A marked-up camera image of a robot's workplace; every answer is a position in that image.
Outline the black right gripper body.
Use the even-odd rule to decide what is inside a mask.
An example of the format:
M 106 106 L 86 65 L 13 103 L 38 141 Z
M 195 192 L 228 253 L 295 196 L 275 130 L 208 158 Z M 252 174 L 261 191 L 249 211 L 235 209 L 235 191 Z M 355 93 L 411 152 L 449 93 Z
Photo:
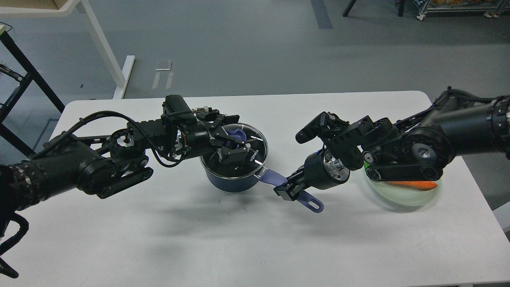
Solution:
M 344 167 L 342 161 L 335 158 L 329 149 L 321 149 L 308 155 L 298 170 L 295 183 L 303 189 L 314 187 L 326 190 L 346 183 L 349 177 L 350 170 Z

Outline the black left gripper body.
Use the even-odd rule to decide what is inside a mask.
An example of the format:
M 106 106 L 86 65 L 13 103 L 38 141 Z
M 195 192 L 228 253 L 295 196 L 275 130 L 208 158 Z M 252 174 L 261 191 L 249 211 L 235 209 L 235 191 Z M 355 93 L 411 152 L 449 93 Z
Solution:
M 169 95 L 163 102 L 161 116 L 165 136 L 162 149 L 167 155 L 194 158 L 222 149 L 216 138 L 224 115 L 217 109 L 199 108 L 193 112 L 180 95 Z

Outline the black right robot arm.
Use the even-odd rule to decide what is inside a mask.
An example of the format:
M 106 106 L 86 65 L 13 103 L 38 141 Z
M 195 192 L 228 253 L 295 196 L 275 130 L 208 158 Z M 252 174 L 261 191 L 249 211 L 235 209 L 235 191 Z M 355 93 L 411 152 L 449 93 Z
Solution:
M 448 87 L 428 109 L 403 120 L 365 116 L 348 122 L 321 112 L 295 138 L 300 144 L 320 138 L 323 146 L 275 185 L 287 201 L 313 201 L 307 188 L 336 187 L 364 164 L 375 182 L 437 181 L 457 156 L 509 156 L 509 96 L 481 98 Z

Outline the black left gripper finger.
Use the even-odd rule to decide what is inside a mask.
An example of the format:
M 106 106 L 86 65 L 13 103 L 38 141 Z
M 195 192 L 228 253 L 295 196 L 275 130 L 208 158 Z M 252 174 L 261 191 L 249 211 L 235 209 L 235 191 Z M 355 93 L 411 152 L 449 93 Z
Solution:
M 220 139 L 217 149 L 218 162 L 223 165 L 248 165 L 263 156 L 262 138 L 237 138 L 237 140 Z
M 209 140 L 223 139 L 223 140 L 237 140 L 227 132 L 230 125 L 237 124 L 240 116 L 226 116 L 222 113 L 209 113 L 207 114 L 207 134 Z

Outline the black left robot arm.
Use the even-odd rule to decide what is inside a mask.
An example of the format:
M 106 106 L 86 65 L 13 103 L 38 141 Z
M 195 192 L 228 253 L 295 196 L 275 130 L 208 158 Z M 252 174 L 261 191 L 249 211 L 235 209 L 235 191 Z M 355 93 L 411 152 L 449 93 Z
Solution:
M 159 119 L 143 122 L 115 111 L 99 111 L 44 144 L 44 149 L 14 165 L 1 166 L 1 236 L 11 222 L 19 229 L 1 243 L 1 253 L 27 233 L 18 211 L 77 188 L 105 199 L 148 180 L 150 150 L 157 162 L 172 168 L 186 159 L 216 154 L 220 164 L 249 159 L 248 138 L 234 128 L 239 116 L 210 107 L 190 108 L 182 96 L 169 95 Z

